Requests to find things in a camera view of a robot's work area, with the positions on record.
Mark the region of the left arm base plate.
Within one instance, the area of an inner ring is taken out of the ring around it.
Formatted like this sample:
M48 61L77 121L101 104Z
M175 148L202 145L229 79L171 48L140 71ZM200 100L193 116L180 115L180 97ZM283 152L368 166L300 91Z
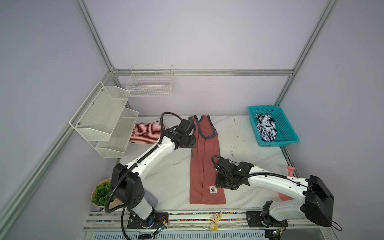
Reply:
M169 221L169 213L153 212L147 219L138 215L130 216L127 223L128 229L158 229Z

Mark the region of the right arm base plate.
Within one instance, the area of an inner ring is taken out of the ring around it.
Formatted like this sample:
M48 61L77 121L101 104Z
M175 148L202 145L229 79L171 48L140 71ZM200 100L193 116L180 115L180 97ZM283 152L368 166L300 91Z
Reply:
M248 211L246 219L250 228L285 228L288 226L287 220L278 221L266 211Z

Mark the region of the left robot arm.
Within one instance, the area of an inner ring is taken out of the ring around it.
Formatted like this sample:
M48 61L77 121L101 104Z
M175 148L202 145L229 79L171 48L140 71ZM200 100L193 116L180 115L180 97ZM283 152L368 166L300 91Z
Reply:
M164 129L165 115L178 118L180 123ZM144 221L154 219L155 208L145 199L143 180L150 170L175 150L196 147L196 127L192 120L164 112L161 114L160 124L160 137L153 146L127 165L117 164L114 167L110 195L104 206L105 213L123 209Z

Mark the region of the red tank top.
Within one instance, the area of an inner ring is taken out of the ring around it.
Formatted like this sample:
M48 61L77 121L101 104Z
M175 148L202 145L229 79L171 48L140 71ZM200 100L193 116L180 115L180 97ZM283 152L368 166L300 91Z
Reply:
M212 156L220 155L219 137L209 115L189 117L196 131L196 147L191 150L190 204L224 205L224 190L216 187L217 170Z

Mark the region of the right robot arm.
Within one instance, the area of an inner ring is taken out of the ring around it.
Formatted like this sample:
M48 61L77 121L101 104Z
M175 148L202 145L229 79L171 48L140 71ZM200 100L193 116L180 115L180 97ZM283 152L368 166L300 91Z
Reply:
M343 231L343 227L333 219L335 197L321 178L313 175L309 178L290 177L218 155L212 156L211 161L217 172L217 188L237 191L243 186L258 187L290 198L288 201L269 200L264 203L260 212L263 227L307 219L317 226Z

